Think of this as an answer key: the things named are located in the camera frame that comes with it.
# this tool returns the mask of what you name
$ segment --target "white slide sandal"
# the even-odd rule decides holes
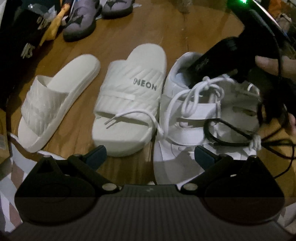
[[[54,77],[37,75],[21,107],[20,144],[29,152],[43,148],[64,116],[100,71],[99,60],[78,56]]]
[[[166,55],[156,44],[142,44],[126,60],[110,63],[94,109],[96,146],[104,145],[109,156],[119,157],[151,140],[165,73]]]

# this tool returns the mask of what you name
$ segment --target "hand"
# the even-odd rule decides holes
[[[256,56],[255,58],[256,65],[263,69],[264,71],[278,75],[279,66],[277,59],[270,59],[265,57]],[[289,78],[293,81],[296,81],[296,60],[289,59],[287,56],[283,57],[283,71],[282,76],[284,78]],[[296,135],[296,119],[289,113],[289,124],[286,126],[285,130],[289,135]]]

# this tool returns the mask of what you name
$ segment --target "yellow object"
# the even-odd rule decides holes
[[[59,29],[59,26],[61,25],[62,19],[65,15],[66,12],[68,12],[70,9],[70,5],[69,4],[65,4],[61,11],[59,12],[59,14],[54,18],[54,20],[51,22],[50,26],[48,27],[48,29],[45,31],[45,33],[42,36],[42,39],[40,41],[39,46],[42,46],[42,44],[44,43],[44,41],[46,40],[54,40],[56,35],[57,35],[57,31]]]
[[[278,15],[282,12],[281,3],[281,0],[271,0],[269,3],[268,12],[274,19],[276,19]]]

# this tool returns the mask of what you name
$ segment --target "cable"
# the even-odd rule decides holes
[[[256,11],[252,10],[252,9],[250,10],[250,13],[251,13],[251,15],[253,15],[253,17],[257,21],[257,23],[259,25],[261,25],[263,27],[263,29],[266,29],[271,34],[271,36],[273,38],[273,41],[275,43],[275,47],[276,47],[276,51],[277,51],[277,60],[278,60],[278,81],[277,81],[277,84],[276,84],[275,88],[278,88],[278,85],[282,81],[282,69],[283,69],[282,56],[281,56],[281,50],[280,50],[279,44],[277,42],[277,39],[276,39],[274,33],[272,32],[270,27],[266,24],[266,22],[259,16],[259,14]],[[257,116],[258,116],[259,123],[263,122],[263,116],[262,116],[262,110],[261,110],[262,106],[263,106],[262,104],[258,106],[258,114],[257,114]],[[295,144],[290,139],[281,139],[281,140],[276,140],[276,141],[268,141],[268,139],[270,139],[272,136],[277,134],[289,122],[288,111],[287,111],[286,108],[283,108],[283,110],[284,110],[284,121],[281,124],[281,127],[279,129],[277,129],[276,131],[274,131],[273,133],[271,133],[270,135],[268,135],[268,136],[264,137],[263,139],[261,139],[261,146],[262,147],[264,147],[265,149],[269,150],[270,152],[276,154],[277,156],[279,156],[281,158],[290,159],[290,164],[289,164],[288,168],[285,171],[281,172],[280,174],[276,175],[274,177],[274,179],[276,179],[276,178],[282,176],[283,174],[285,174],[291,168],[292,162],[295,159],[295,157],[294,157],[294,155],[295,155]],[[234,131],[236,131],[240,135],[247,138],[249,141],[245,142],[245,143],[230,143],[230,142],[222,141],[222,140],[216,138],[215,136],[213,136],[212,133],[210,132],[209,124],[211,122],[223,123],[224,125],[230,127],[231,129],[233,129]],[[238,128],[234,127],[233,125],[231,125],[231,124],[227,123],[226,121],[224,121],[222,119],[219,119],[219,118],[217,118],[217,119],[208,119],[208,120],[205,121],[205,123],[204,123],[204,134],[205,134],[205,137],[207,139],[211,139],[211,140],[215,141],[216,143],[218,143],[219,145],[231,146],[231,147],[246,147],[246,146],[249,146],[250,140],[253,139],[253,136],[244,133],[243,131],[239,130]],[[292,156],[288,157],[286,155],[283,155],[283,154],[279,153],[278,151],[271,148],[273,146],[274,147],[275,146],[291,146],[292,147]]]
[[[275,141],[268,141],[269,138],[271,138],[272,136],[274,136],[275,134],[277,134],[282,128],[283,126],[287,123],[288,121],[288,112],[285,112],[285,119],[284,119],[284,123],[281,125],[281,127],[279,129],[277,129],[275,132],[273,132],[272,134],[268,135],[267,137],[263,138],[261,140],[261,146],[264,147],[265,149],[269,150],[270,152],[272,152],[273,154],[276,154],[277,156],[284,158],[284,159],[290,159],[290,164],[288,166],[288,168],[283,171],[282,173],[276,175],[274,177],[274,179],[282,176],[283,174],[285,174],[290,167],[292,166],[292,162],[295,159],[294,155],[295,155],[295,144],[290,140],[290,139],[280,139],[280,140],[275,140]],[[231,147],[246,147],[249,146],[250,142],[245,142],[245,143],[231,143],[231,142],[225,142],[222,141],[218,138],[216,138],[215,136],[213,136],[213,134],[209,131],[209,125],[211,122],[216,122],[216,123],[223,123],[226,126],[228,126],[229,128],[233,129],[234,131],[236,131],[237,133],[239,133],[240,135],[244,136],[245,138],[247,138],[248,140],[252,140],[253,136],[248,135],[246,133],[244,133],[243,131],[239,130],[238,128],[234,127],[233,125],[227,123],[226,121],[216,118],[216,119],[208,119],[205,121],[204,123],[204,134],[205,137],[207,139],[211,139],[213,141],[215,141],[216,143],[218,143],[221,146],[231,146]],[[271,147],[275,147],[275,146],[291,146],[292,147],[292,155],[291,156],[286,156],[281,154],[280,152],[274,150]]]

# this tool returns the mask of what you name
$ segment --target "gray slipper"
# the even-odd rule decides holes
[[[103,18],[121,18],[133,12],[135,0],[107,0],[102,10]]]
[[[96,28],[96,16],[101,9],[100,0],[77,0],[63,31],[64,40],[72,42],[90,35]]]

